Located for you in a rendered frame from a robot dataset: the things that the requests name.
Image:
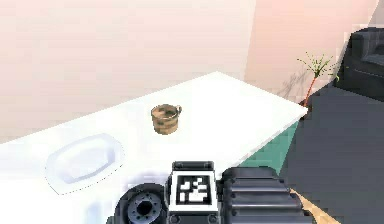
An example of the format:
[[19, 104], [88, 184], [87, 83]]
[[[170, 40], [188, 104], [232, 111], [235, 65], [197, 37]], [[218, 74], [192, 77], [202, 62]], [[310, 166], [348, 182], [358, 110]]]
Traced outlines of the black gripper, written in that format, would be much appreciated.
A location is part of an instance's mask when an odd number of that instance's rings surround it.
[[166, 224], [164, 186], [144, 183], [124, 193], [106, 224]]

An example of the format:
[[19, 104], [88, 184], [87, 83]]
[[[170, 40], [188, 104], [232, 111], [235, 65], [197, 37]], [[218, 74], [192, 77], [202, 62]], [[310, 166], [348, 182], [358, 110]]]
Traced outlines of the white plate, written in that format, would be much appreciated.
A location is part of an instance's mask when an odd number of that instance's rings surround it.
[[111, 135], [88, 136], [50, 154], [45, 178], [56, 194], [70, 194], [104, 180], [123, 165], [124, 158], [122, 144]]

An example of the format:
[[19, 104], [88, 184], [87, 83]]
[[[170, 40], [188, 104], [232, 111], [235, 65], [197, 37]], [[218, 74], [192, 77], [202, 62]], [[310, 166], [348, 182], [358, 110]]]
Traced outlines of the brown mug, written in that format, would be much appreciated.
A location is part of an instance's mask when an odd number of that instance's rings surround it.
[[153, 128], [156, 133], [169, 135], [178, 128], [178, 119], [182, 112], [180, 105], [162, 104], [151, 109]]

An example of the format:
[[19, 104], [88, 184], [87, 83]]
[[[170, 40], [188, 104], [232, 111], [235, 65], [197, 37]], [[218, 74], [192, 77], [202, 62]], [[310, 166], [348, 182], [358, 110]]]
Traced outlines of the white table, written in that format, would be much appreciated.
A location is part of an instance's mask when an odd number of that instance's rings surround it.
[[[151, 109], [180, 105], [178, 128], [155, 132]], [[143, 182], [164, 183], [175, 161], [211, 161], [218, 173], [241, 164], [296, 124], [306, 108], [220, 72], [0, 144], [0, 224], [106, 224], [119, 198]], [[106, 133], [124, 150], [104, 180], [66, 195], [48, 185], [50, 154]]]

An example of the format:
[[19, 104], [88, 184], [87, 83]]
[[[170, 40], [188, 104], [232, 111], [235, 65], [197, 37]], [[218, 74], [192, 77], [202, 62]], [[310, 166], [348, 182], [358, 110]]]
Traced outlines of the green house plant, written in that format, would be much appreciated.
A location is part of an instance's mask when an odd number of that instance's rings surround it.
[[311, 91], [319, 77], [327, 75], [333, 77], [336, 81], [339, 81], [340, 77], [338, 73], [335, 72], [335, 69], [339, 66], [339, 62], [336, 61], [335, 63], [331, 63], [333, 59], [332, 56], [326, 59], [324, 54], [322, 54], [321, 57], [316, 57], [315, 55], [310, 54], [308, 51], [306, 51], [305, 54], [307, 61], [300, 58], [297, 58], [297, 61], [303, 63], [306, 67], [306, 70], [313, 73], [312, 81], [303, 101], [303, 106], [307, 107]]

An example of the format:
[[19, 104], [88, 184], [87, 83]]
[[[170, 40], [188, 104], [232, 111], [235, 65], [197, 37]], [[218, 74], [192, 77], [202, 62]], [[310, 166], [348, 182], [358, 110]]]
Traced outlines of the dark grey sofa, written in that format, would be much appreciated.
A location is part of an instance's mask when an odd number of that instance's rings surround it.
[[384, 28], [350, 35], [338, 75], [335, 87], [384, 102]]

